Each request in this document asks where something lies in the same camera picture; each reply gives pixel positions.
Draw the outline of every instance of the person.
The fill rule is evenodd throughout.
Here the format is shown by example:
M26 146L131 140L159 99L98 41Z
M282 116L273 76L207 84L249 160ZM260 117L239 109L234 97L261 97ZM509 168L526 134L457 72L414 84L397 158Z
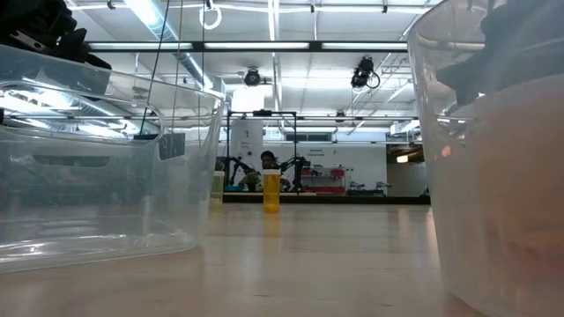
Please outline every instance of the person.
M261 162L262 162L263 170L280 169L280 167L276 164L276 157L274 156L274 153L271 151L264 151L261 154ZM239 182L239 186L244 186L246 184L246 180L247 180L247 175L245 175L243 179ZM280 176L280 184L284 186L285 191L289 190L292 187L292 183L288 179L282 176Z

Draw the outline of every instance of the wooden floor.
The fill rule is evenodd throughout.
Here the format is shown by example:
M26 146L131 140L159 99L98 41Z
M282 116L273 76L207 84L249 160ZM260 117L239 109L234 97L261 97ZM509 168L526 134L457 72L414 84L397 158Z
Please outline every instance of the wooden floor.
M3 317L483 317L447 294L428 207L213 212L181 254L0 276Z

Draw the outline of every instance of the plastic container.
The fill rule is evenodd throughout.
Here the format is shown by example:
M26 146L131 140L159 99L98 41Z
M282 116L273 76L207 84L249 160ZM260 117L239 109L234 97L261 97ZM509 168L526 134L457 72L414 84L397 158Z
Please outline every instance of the plastic container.
M0 90L0 272L197 244L218 97L4 46Z
M223 180L226 177L225 172L215 171L213 173L213 185L211 186L210 210L221 210L223 205Z
M563 13L450 0L409 36L443 281L491 316L564 312Z
M264 213L280 211L280 171L263 170L263 210Z

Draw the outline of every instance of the ductwork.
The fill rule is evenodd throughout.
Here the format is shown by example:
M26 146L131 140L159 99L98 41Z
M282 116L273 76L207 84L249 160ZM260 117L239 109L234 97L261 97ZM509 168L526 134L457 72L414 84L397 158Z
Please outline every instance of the ductwork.
M162 41L179 41L180 38L176 34L175 29L169 21L165 21L165 12L160 0L124 0L125 3L133 10L135 15L147 26L152 35L160 41L162 33ZM173 53L178 62L192 76L199 89L213 88L213 81L204 73L202 67L197 64L194 57L188 53Z

